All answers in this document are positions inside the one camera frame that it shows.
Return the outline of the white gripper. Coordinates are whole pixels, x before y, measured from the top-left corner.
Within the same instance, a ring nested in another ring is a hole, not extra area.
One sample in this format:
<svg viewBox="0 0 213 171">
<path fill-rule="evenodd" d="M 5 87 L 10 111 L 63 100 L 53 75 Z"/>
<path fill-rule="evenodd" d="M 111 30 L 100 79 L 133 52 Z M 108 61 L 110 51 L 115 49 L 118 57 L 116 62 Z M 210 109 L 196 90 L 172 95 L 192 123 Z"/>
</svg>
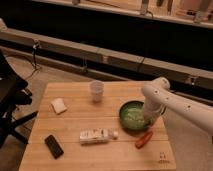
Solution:
<svg viewBox="0 0 213 171">
<path fill-rule="evenodd" d="M 152 101 L 145 101 L 143 106 L 144 119 L 150 124 L 154 124 L 157 118 L 161 115 L 163 107 Z"/>
</svg>

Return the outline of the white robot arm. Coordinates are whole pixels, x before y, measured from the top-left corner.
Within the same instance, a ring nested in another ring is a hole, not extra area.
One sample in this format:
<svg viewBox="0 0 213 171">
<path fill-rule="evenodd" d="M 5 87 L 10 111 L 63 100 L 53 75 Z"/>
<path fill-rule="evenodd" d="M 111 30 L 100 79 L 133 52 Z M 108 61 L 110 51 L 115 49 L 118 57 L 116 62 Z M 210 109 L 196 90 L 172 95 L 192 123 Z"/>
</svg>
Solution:
<svg viewBox="0 0 213 171">
<path fill-rule="evenodd" d="M 171 93 L 165 77 L 146 81 L 141 92 L 145 97 L 143 114 L 146 118 L 158 117 L 161 109 L 167 107 L 213 137 L 213 107 Z"/>
</svg>

